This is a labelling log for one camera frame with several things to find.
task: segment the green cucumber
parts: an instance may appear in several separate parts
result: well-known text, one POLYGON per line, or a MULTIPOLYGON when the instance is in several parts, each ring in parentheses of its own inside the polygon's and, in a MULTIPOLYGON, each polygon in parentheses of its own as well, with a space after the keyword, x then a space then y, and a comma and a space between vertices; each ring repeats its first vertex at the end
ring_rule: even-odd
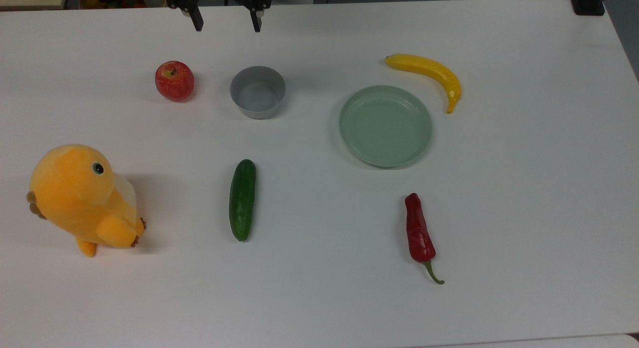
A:
POLYGON ((233 182, 231 182, 229 219, 233 236, 240 242, 246 241, 251 233, 257 179, 257 170, 253 161, 245 159, 238 163, 233 182))

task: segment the apple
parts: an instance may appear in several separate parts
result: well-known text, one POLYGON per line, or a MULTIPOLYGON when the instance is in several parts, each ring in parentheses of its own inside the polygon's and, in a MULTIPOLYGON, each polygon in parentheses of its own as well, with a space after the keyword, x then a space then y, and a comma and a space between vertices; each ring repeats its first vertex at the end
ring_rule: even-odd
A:
POLYGON ((193 72, 182 62, 165 62, 155 71, 155 87, 169 100, 179 102, 189 98, 194 86, 193 72))

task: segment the green plate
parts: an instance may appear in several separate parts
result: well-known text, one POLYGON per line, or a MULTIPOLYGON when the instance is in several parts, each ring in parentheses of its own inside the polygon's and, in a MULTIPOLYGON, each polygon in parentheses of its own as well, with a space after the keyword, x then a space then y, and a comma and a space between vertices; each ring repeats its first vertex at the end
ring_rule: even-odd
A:
POLYGON ((371 86, 354 94, 339 116, 348 149, 373 166, 392 168, 421 155, 433 127, 422 102, 393 86, 371 86))

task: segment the yellow banana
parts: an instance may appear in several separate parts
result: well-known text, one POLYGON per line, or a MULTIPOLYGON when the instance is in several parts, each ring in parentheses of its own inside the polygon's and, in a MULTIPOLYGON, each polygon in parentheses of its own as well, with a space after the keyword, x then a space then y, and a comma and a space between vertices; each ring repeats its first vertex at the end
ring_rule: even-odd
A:
POLYGON ((448 96, 446 113, 452 113, 455 109, 455 104, 461 97, 461 84, 449 68, 437 61, 413 54, 394 54, 386 57, 384 61, 397 70, 421 73, 439 82, 448 96))

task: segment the bowl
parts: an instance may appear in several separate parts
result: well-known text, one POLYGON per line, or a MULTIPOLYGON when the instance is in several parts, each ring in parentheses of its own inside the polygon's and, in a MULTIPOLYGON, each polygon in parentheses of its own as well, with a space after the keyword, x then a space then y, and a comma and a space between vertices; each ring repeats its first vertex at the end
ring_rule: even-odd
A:
POLYGON ((231 81, 231 98, 240 111, 256 120, 274 116, 286 93, 282 75, 273 68, 251 66, 231 81))

